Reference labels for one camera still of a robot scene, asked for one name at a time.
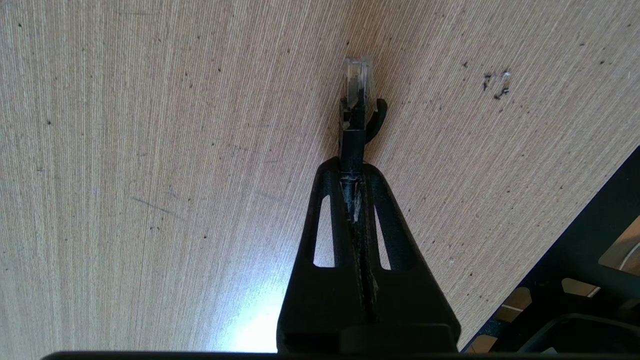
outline wooden surface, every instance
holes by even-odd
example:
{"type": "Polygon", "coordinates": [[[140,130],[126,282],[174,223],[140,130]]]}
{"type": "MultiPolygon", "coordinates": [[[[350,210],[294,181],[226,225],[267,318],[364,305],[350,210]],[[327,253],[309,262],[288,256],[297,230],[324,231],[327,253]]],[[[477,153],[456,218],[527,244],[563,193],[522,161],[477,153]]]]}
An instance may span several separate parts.
{"type": "Polygon", "coordinates": [[[461,344],[640,143],[637,1],[3,1],[0,353],[274,350],[345,56],[461,344]],[[511,73],[501,100],[499,78],[511,73]]]}

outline wood grain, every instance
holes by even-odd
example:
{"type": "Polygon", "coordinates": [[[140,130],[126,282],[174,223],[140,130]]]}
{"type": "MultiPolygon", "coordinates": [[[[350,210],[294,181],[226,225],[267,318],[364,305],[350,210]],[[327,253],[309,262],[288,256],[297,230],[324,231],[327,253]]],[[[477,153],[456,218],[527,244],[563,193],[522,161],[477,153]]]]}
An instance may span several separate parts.
{"type": "Polygon", "coordinates": [[[345,56],[463,326],[640,144],[636,1],[3,1],[0,353],[274,350],[345,56]],[[509,70],[510,93],[495,100],[509,70]]]}

